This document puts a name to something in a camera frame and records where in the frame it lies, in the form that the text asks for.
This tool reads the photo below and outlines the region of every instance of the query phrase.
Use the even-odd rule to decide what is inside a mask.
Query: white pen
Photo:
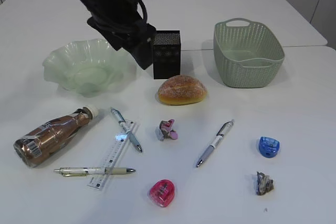
[[[110,168],[105,167],[94,167],[94,168],[60,168],[54,169],[54,173],[59,173],[63,177],[77,177],[77,176],[87,176],[91,174],[111,174],[111,175],[125,175],[134,173],[135,169],[132,168],[113,168],[110,173]]]
[[[222,128],[220,128],[220,130],[218,131],[215,139],[212,141],[212,143],[209,145],[209,147],[205,150],[205,152],[199,158],[196,167],[199,167],[200,165],[202,165],[208,159],[208,157],[211,155],[211,153],[214,151],[214,149],[221,143],[224,136],[229,132],[229,130],[233,126],[234,122],[235,122],[235,120],[232,119],[231,121],[225,123],[222,126]]]

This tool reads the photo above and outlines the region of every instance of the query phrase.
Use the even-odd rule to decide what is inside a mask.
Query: bread
[[[204,85],[190,76],[174,76],[159,88],[159,100],[169,105],[185,105],[202,101],[207,91]]]

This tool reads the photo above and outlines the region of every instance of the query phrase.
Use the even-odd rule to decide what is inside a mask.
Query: silver pen
[[[120,127],[122,127],[122,129],[126,132],[127,137],[129,138],[129,140],[131,141],[131,143],[134,145],[134,147],[139,151],[142,152],[142,147],[139,143],[139,141],[137,140],[137,138],[134,136],[134,134],[132,133],[132,131],[130,130],[130,128],[127,126],[125,119],[122,117],[121,113],[114,109],[114,108],[110,108],[111,114],[114,116],[115,119],[117,119]]]
[[[222,128],[218,131],[215,139],[212,141],[212,143],[209,145],[209,147],[205,150],[205,152],[201,155],[199,158],[196,167],[199,167],[202,165],[208,157],[211,155],[211,153],[214,151],[214,149],[220,144],[220,142],[223,140],[224,136],[229,132],[231,127],[233,126],[235,120],[231,120],[227,123],[225,123]]]
[[[63,177],[78,177],[87,176],[91,174],[112,174],[112,175],[124,175],[134,173],[135,169],[132,168],[113,168],[112,172],[110,168],[95,167],[95,168],[60,168],[54,169],[54,173],[59,173]]]

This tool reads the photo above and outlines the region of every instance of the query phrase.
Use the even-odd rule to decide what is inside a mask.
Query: basket handle
[[[254,61],[254,60],[259,60],[259,61],[263,61],[263,62],[266,62],[267,65],[265,66],[244,66],[244,62],[249,62],[249,61]],[[238,62],[240,64],[240,66],[242,68],[269,68],[271,66],[273,66],[274,64],[277,63],[277,61],[274,61],[274,60],[270,60],[270,59],[265,59],[265,58],[255,58],[255,59],[249,59],[249,60],[244,60],[244,61],[241,61],[241,62]]]
[[[244,21],[244,22],[248,23],[248,26],[250,26],[251,23],[253,23],[251,20],[245,19],[245,18],[232,18],[232,19],[229,19],[227,21],[222,22],[222,24],[224,24],[224,25],[227,26],[227,24],[230,23],[230,22],[232,22],[232,21]]]

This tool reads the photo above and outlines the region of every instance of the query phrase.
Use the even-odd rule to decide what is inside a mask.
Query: plastic bottle
[[[35,167],[66,146],[79,129],[98,115],[94,106],[77,109],[73,114],[53,119],[29,132],[14,143],[23,162]]]

